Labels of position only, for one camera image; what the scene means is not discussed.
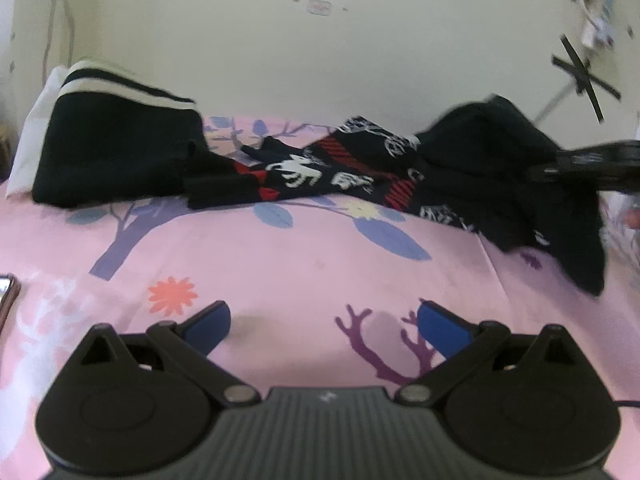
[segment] pink bed sheet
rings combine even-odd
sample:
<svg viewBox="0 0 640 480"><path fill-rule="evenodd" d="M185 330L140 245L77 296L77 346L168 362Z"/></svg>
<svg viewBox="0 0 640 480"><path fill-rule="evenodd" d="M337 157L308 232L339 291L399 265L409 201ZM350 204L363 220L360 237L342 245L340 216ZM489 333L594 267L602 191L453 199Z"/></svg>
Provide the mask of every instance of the pink bed sheet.
<svg viewBox="0 0 640 480"><path fill-rule="evenodd" d="M275 134L296 146L324 126L213 117L212 149ZM442 358L417 337L418 298L514 332L564 324L616 399L640 399L640 291L611 260L592 298L549 256L503 254L481 236L347 196L202 212L180 198L78 211L0 202L0 269L22 282L0 336L0 478L48 471L34 413L95 323L140 332L215 300L232 329L210 355L265 394L270 386L399 384ZM640 478L640 410L625 409L607 468Z"/></svg>

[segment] clothing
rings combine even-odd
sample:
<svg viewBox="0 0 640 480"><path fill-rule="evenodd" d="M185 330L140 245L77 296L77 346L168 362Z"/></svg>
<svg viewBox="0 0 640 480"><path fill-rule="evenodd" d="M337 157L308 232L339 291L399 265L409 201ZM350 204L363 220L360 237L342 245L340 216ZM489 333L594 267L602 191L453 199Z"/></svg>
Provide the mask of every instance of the clothing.
<svg viewBox="0 0 640 480"><path fill-rule="evenodd" d="M354 118L303 149L267 137L247 167L192 144L184 189L191 208L343 192L482 233L501 250L532 246L598 295L605 253L595 188L532 183L526 169L559 150L509 101L463 105L404 138Z"/></svg>
<svg viewBox="0 0 640 480"><path fill-rule="evenodd" d="M206 149L195 102L91 62L76 64L49 120L33 199L60 207L182 192L189 143Z"/></svg>

